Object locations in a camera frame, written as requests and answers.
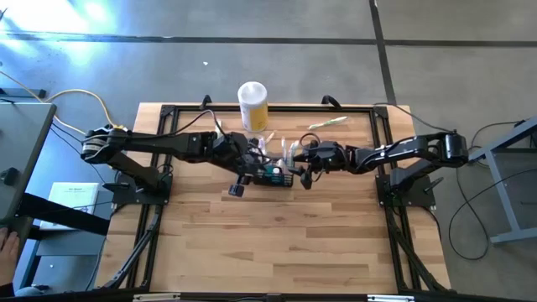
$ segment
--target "wooden table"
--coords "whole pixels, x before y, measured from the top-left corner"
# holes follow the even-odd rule
[[[134,131],[156,133],[161,105],[141,103]],[[179,127],[197,114],[181,113]],[[394,140],[414,135],[409,116],[392,107],[388,114]],[[322,140],[371,148],[368,115],[346,115],[344,123],[315,132]],[[225,131],[245,133],[239,112],[218,112],[217,116]],[[295,141],[309,125],[339,116],[336,112],[271,112],[262,134],[276,130],[268,150],[281,153],[282,136]],[[206,115],[188,131],[214,128],[211,116]],[[149,165],[151,159],[151,154],[129,156],[142,165]],[[244,197],[236,198],[227,193],[234,174],[210,164],[175,159],[172,164],[174,184],[164,208],[152,291],[396,292],[386,221],[374,186],[376,171],[323,175],[311,190],[304,190],[296,177],[289,189],[248,185]],[[139,212],[140,206],[126,206],[112,218],[97,285],[108,281],[131,252]],[[422,209],[409,208],[408,212],[415,251],[449,288],[435,222]],[[405,256],[402,263],[410,284]],[[138,266],[138,281],[144,265],[145,254]]]

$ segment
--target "person's hand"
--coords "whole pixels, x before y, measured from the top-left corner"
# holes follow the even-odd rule
[[[8,229],[0,229],[0,285],[13,282],[15,268],[17,267],[19,239],[16,232],[11,232],[8,237]]]

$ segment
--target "wooden tabletop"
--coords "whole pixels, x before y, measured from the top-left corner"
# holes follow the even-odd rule
[[[134,131],[156,133],[161,105],[141,103]],[[197,114],[181,113],[179,126]],[[225,131],[246,133],[239,112],[216,114]],[[315,132],[322,140],[371,148],[368,115],[346,114],[349,118],[344,123]],[[414,135],[409,116],[392,107],[388,114],[394,140]],[[267,131],[260,134],[266,137],[276,130],[268,151],[281,153],[282,137],[289,145],[306,133],[309,125],[339,116],[335,112],[271,112]],[[214,128],[211,116],[206,115],[187,131]],[[151,154],[129,156],[142,165],[151,160]],[[363,175],[323,175],[311,190],[304,190],[297,177],[288,189],[248,185],[243,198],[236,198],[227,194],[236,175],[210,164],[174,159],[172,165],[174,183],[164,208],[152,291],[396,292],[386,220],[374,186],[376,170]],[[131,252],[139,212],[140,206],[126,206],[112,218],[96,285],[106,283]],[[415,251],[449,288],[435,222],[422,209],[409,208],[409,223]],[[145,257],[146,253],[141,257],[138,282]],[[402,263],[410,284],[404,256]]]

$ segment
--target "white paper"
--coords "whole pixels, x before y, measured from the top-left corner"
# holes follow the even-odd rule
[[[98,189],[98,183],[54,183],[50,189],[49,200],[67,207],[84,206],[76,210],[93,214],[95,206],[86,205],[95,205]],[[72,230],[70,227],[48,221],[42,221],[40,228],[45,231]]]

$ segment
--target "desk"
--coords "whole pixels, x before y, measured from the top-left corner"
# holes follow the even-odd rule
[[[142,103],[134,131],[156,133],[160,103]],[[199,112],[182,112],[179,127]],[[239,112],[216,112],[225,131],[242,132]],[[394,140],[414,135],[412,120],[388,108]],[[313,123],[338,112],[271,112],[268,151],[280,152],[280,139],[295,141]],[[316,129],[323,140],[371,148],[368,115],[345,113],[342,124]],[[214,131],[210,115],[187,131]],[[151,154],[129,153],[142,165]],[[411,162],[402,162],[406,166]],[[159,231],[151,291],[243,293],[395,293],[396,285],[384,211],[378,207],[375,172],[330,173],[304,190],[245,187],[243,198],[227,190],[236,176],[209,164],[173,159],[174,183]],[[140,206],[125,206],[110,222],[96,285],[108,281],[131,252]],[[409,208],[414,249],[438,281],[450,287],[436,224],[419,208]],[[407,284],[408,262],[401,252]],[[138,280],[145,255],[138,266]]]

